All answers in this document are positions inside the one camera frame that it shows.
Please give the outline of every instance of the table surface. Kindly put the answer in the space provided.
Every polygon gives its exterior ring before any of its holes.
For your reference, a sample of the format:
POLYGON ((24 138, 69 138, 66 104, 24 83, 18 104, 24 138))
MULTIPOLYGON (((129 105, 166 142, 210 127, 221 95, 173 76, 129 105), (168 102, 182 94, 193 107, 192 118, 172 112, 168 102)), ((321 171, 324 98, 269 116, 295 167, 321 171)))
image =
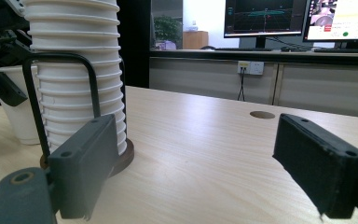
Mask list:
MULTIPOLYGON (((272 158, 281 113, 310 119, 358 147, 355 117, 127 87, 135 158, 106 181, 89 223, 358 223, 357 209, 352 219, 322 222, 272 158), (276 117, 258 119, 253 111, 276 117)), ((40 155, 39 145, 14 137, 0 107, 0 180, 37 167, 40 155)))

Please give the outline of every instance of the monitor screen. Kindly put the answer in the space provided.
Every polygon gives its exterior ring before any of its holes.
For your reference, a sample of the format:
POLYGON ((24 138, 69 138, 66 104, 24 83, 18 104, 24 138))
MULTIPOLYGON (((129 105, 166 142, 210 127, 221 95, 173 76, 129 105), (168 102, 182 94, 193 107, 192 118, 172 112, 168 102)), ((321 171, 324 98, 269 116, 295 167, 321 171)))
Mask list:
POLYGON ((301 35, 307 0, 226 0, 224 38, 301 35))
POLYGON ((358 0, 311 0, 304 41, 358 42, 358 0))

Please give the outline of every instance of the keyboard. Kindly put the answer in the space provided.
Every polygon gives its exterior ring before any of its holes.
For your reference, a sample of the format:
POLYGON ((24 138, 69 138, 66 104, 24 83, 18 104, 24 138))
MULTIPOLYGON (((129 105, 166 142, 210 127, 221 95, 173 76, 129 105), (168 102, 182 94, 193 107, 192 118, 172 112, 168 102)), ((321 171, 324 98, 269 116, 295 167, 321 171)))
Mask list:
POLYGON ((358 53, 358 49, 314 49, 318 53, 358 53))
POLYGON ((272 49, 257 49, 257 48, 251 48, 251 49, 244 49, 244 48, 218 48, 215 50, 225 50, 225 51, 272 51, 272 49))

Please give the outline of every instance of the green plant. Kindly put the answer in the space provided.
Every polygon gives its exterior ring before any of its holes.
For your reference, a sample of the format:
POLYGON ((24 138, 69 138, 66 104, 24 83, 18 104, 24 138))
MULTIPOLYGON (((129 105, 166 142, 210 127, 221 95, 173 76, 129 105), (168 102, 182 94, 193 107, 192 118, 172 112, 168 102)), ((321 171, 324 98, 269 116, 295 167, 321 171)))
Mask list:
POLYGON ((154 19, 156 39, 170 40, 177 43, 181 36, 179 35, 180 22, 167 16, 160 16, 154 19))

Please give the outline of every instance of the light wood tabletop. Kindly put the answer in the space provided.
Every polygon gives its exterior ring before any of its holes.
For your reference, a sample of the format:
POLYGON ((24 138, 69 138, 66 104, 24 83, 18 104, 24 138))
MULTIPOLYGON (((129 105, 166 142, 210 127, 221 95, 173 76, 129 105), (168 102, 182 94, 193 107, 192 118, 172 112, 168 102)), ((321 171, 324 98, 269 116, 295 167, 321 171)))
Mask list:
MULTIPOLYGON (((352 219, 321 221, 272 158, 281 113, 312 120, 358 147, 355 117, 127 87, 135 158, 106 181, 89 223, 358 223, 357 209, 352 219)), ((15 138, 0 107, 0 179, 37 167, 40 156, 39 145, 15 138)))

